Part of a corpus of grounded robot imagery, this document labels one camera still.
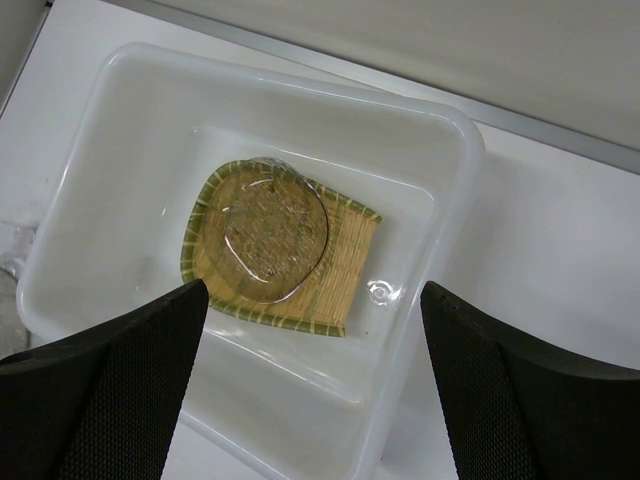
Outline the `clear glass plate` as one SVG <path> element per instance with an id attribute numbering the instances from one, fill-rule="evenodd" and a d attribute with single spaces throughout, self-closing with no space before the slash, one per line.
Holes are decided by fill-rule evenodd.
<path id="1" fill-rule="evenodd" d="M 229 162 L 210 177 L 194 272 L 209 291 L 257 303 L 284 300 L 319 265 L 327 208 L 292 166 L 272 157 Z"/>

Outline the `bamboo woven tray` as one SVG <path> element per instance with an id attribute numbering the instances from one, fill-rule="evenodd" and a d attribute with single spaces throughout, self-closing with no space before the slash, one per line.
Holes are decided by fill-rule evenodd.
<path id="1" fill-rule="evenodd" d="M 329 240 L 319 265 L 290 296 L 276 303 L 249 301 L 232 294 L 226 287 L 217 295 L 210 292 L 206 282 L 194 272 L 194 251 L 211 175 L 202 186 L 186 225 L 180 256 L 182 280 L 186 283 L 202 280 L 209 292 L 210 307 L 231 317 L 297 332 L 344 336 L 347 315 L 376 228 L 382 221 L 381 215 L 301 174 L 320 195 L 328 212 Z"/>

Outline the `aluminium table rail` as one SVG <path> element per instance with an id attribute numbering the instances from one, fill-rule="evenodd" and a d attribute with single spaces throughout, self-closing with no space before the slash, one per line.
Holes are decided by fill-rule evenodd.
<path id="1" fill-rule="evenodd" d="M 639 150 L 542 120 L 491 102 L 455 93 L 424 82 L 379 70 L 346 58 L 331 56 L 273 36 L 231 25 L 159 1 L 114 1 L 114 6 L 198 32 L 211 38 L 272 55 L 283 60 L 376 89 L 440 101 L 457 108 L 471 119 L 576 154 L 627 172 L 639 172 Z M 1 10 L 1 41 L 9 46 L 9 79 L 1 87 L 1 107 L 5 108 L 47 18 L 51 1 L 10 1 Z"/>

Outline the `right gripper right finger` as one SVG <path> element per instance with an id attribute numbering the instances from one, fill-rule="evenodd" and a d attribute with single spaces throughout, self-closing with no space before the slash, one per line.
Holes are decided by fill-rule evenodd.
<path id="1" fill-rule="evenodd" d="M 459 478 L 638 478 L 638 370 L 543 341 L 434 281 L 420 306 Z"/>

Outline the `white plastic bin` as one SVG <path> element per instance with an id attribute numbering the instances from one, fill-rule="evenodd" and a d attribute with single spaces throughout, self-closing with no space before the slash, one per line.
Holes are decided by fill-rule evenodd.
<path id="1" fill-rule="evenodd" d="M 38 227 L 20 317 L 57 340 L 201 279 L 183 422 L 269 479 L 370 479 L 484 154 L 449 106 L 123 46 Z"/>

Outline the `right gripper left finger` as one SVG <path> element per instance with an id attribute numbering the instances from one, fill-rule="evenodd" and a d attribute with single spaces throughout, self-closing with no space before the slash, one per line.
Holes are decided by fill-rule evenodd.
<path id="1" fill-rule="evenodd" d="M 2 478 L 160 478 L 208 300 L 195 280 L 2 359 Z"/>

